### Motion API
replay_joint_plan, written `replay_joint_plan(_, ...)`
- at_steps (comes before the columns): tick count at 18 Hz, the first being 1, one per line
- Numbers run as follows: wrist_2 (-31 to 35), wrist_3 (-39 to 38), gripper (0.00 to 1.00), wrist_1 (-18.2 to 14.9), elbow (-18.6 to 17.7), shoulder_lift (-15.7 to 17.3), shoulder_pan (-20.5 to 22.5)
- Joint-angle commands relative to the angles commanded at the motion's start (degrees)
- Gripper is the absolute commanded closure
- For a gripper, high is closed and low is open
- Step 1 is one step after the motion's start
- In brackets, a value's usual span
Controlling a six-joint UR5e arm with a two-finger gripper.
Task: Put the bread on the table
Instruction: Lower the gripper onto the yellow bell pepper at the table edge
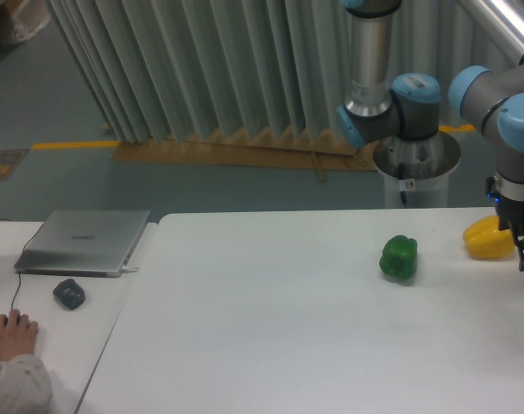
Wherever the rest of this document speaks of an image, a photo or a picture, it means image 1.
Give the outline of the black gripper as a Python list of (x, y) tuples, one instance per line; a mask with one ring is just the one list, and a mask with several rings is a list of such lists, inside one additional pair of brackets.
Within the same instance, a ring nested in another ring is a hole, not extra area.
[(524, 272), (524, 184), (503, 176), (486, 178), (486, 194), (494, 201), (500, 230), (510, 229), (519, 254), (519, 270)]

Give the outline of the person's bare hand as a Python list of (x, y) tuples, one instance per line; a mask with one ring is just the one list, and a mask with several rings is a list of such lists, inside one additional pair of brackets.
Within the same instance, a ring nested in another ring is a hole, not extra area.
[(8, 315), (0, 314), (0, 362), (8, 362), (21, 355), (34, 355), (39, 324), (32, 321), (28, 329), (7, 329)]

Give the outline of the beige sleeved forearm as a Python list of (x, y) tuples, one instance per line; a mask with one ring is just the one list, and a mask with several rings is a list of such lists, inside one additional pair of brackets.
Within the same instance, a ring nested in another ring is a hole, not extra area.
[(0, 362), (0, 413), (46, 413), (53, 397), (49, 373), (31, 354)]

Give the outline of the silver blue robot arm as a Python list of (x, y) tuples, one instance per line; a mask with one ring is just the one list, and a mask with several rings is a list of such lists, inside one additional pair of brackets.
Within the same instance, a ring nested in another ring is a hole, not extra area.
[[(379, 142), (377, 168), (404, 181), (443, 177), (457, 163), (458, 145), (439, 131), (438, 81), (423, 73), (386, 80), (397, 1), (346, 1), (353, 19), (350, 94), (337, 109), (353, 147)], [(452, 108), (496, 151), (496, 173), (486, 181), (499, 227), (511, 233), (524, 271), (524, 3), (463, 1), (461, 8), (512, 61), (506, 72), (482, 66), (461, 71), (447, 93)]]

